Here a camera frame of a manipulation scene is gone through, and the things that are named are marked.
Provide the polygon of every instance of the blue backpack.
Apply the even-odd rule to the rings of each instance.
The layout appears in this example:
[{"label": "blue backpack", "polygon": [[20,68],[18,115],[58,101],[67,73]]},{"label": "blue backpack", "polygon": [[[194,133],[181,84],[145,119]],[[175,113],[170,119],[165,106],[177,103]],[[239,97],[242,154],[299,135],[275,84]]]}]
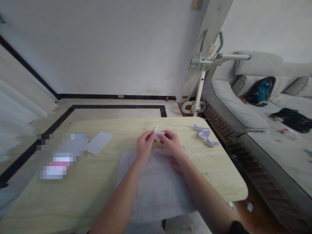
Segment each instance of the blue backpack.
[{"label": "blue backpack", "polygon": [[276,78],[269,76],[258,80],[244,97],[246,101],[255,106],[266,106],[271,96]]}]

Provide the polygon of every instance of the table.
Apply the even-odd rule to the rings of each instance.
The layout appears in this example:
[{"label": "table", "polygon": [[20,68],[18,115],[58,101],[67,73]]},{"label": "table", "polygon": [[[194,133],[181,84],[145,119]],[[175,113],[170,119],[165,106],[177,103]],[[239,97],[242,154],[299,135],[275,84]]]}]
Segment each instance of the table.
[{"label": "table", "polygon": [[[100,131],[114,135],[98,156],[81,158],[61,183],[30,181],[0,223],[1,233],[86,233],[115,189],[122,151],[135,150],[143,132],[170,129],[179,135],[189,158],[227,202],[243,200],[246,184],[222,146],[211,148],[193,124],[209,127],[199,117],[85,120],[69,133],[92,139]],[[209,139],[218,141],[211,132]],[[165,147],[155,143],[154,148]]]}]

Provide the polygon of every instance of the curtain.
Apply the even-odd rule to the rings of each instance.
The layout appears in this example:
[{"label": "curtain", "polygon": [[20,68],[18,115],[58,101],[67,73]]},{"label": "curtain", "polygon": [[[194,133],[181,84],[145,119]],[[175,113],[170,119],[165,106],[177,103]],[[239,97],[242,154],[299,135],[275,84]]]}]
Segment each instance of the curtain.
[{"label": "curtain", "polygon": [[29,123],[53,114],[56,98],[0,46],[0,152],[34,135]]}]

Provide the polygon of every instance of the gray sofa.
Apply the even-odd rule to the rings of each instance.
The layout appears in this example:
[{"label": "gray sofa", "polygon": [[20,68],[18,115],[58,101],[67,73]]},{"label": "gray sofa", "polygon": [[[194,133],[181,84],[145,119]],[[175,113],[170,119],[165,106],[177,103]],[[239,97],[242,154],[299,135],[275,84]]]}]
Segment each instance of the gray sofa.
[{"label": "gray sofa", "polygon": [[[252,58],[210,68],[202,92],[204,114],[276,218],[293,232],[312,232],[312,132],[293,139],[280,132],[287,126],[268,118],[283,107],[312,118],[312,64],[285,63],[270,53],[236,53]],[[238,98],[267,76],[276,77],[267,106]]]}]

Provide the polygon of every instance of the person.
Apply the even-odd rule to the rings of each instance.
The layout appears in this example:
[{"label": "person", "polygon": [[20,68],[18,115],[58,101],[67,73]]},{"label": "person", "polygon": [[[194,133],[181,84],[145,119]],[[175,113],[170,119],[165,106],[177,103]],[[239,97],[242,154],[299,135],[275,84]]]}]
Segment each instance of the person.
[{"label": "person", "polygon": [[[235,213],[221,195],[199,172],[183,152],[179,136],[164,130],[159,134],[160,143],[165,144],[176,159],[186,180],[194,203],[212,233],[248,233],[237,221]],[[90,234],[125,233],[133,208],[141,170],[147,161],[156,134],[145,132],[137,139],[136,156],[127,174],[114,191],[90,230]]]}]

